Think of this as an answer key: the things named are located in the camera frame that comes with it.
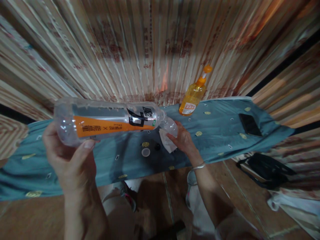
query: orange bottle cap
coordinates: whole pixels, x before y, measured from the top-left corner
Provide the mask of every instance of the orange bottle cap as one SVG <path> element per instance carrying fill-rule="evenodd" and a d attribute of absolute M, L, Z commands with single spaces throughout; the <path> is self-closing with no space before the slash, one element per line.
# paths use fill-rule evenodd
<path fill-rule="evenodd" d="M 206 75 L 207 73 L 212 71 L 212 67 L 210 67 L 209 65 L 205 66 L 203 71 L 205 72 L 201 77 L 199 77 L 198 81 L 196 82 L 196 84 L 198 86 L 203 86 L 206 83 Z"/>
<path fill-rule="evenodd" d="M 212 67 L 210 67 L 209 65 L 207 65 L 207 66 L 204 67 L 203 71 L 204 71 L 205 73 L 209 73 L 209 72 L 212 71 Z"/>

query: fingernail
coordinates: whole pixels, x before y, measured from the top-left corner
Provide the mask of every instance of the fingernail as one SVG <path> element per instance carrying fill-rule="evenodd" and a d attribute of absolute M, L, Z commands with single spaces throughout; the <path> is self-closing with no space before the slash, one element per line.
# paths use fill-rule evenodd
<path fill-rule="evenodd" d="M 95 143 L 96 143 L 96 142 L 95 142 L 94 140 L 87 140 L 87 141 L 85 141 L 85 143 L 84 143 L 84 148 L 91 149 L 91 148 L 93 148 L 93 146 L 94 146 Z"/>

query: silver bracelet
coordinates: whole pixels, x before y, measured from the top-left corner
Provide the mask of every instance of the silver bracelet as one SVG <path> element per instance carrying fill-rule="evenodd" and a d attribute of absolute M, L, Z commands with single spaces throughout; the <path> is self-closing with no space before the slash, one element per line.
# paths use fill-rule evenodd
<path fill-rule="evenodd" d="M 196 166 L 196 167 L 192 168 L 191 170 L 197 170 L 197 169 L 203 168 L 205 165 L 206 165 L 206 163 L 203 162 L 199 166 Z"/>

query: blue patterned fabric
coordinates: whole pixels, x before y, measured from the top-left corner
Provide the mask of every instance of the blue patterned fabric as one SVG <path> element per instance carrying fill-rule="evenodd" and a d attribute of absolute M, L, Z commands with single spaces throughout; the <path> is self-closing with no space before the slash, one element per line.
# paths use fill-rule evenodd
<path fill-rule="evenodd" d="M 206 163 L 222 161 L 250 151 L 267 151 L 294 132 L 294 129 L 277 124 L 249 98 L 202 101 L 193 115 L 188 117 L 179 114 L 178 104 L 162 109 L 191 133 Z M 252 115 L 263 137 L 247 135 L 239 113 Z M 0 169 L 1 201 L 62 194 L 41 139 L 51 121 L 29 124 L 28 137 Z M 148 157 L 141 155 L 142 143 L 149 143 L 151 154 Z M 160 150 L 155 150 L 157 143 L 161 145 Z M 188 158 L 180 150 L 171 154 L 165 150 L 159 129 L 150 133 L 120 133 L 96 144 L 93 152 L 98 186 L 190 166 Z"/>

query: black bottle cap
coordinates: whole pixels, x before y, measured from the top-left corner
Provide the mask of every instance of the black bottle cap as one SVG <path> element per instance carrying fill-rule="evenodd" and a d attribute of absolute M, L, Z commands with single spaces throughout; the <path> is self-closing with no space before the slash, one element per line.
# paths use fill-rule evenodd
<path fill-rule="evenodd" d="M 160 146 L 160 144 L 159 144 L 159 143 L 157 143 L 157 144 L 154 146 L 154 149 L 155 149 L 156 151 L 159 151 L 159 150 L 160 150 L 160 148 L 161 148 L 161 146 Z"/>

